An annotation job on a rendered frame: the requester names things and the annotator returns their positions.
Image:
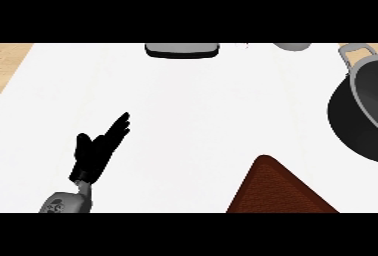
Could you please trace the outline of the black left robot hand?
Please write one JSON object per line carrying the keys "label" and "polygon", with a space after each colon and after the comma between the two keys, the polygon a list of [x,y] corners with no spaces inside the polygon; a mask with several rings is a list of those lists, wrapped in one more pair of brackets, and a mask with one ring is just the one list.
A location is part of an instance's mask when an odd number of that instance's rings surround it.
{"label": "black left robot hand", "polygon": [[129,114],[123,113],[106,133],[98,135],[94,140],[90,139],[85,133],[76,135],[75,165],[69,174],[69,180],[72,182],[84,181],[90,184],[95,183],[110,160],[112,153],[129,132],[128,118]]}

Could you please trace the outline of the black pot with grey rim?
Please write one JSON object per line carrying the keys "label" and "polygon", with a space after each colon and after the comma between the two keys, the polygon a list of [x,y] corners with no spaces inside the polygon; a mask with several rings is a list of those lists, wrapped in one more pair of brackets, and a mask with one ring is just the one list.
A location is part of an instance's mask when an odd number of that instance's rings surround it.
{"label": "black pot with grey rim", "polygon": [[343,145],[378,162],[378,52],[366,43],[339,50],[348,73],[327,103],[327,121]]}

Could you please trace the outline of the grey and black appliance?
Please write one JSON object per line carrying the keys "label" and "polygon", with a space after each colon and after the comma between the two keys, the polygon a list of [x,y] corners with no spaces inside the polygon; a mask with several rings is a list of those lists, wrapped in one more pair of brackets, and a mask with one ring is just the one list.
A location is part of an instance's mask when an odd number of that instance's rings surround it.
{"label": "grey and black appliance", "polygon": [[200,59],[218,54],[218,43],[146,43],[146,54],[154,58]]}

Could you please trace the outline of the grey rounded object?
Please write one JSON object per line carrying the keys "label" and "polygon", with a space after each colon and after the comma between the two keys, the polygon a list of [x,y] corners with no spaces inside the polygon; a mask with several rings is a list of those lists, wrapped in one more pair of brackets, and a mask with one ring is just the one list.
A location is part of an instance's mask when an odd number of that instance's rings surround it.
{"label": "grey rounded object", "polygon": [[276,46],[286,51],[302,51],[310,47],[310,43],[276,43]]}

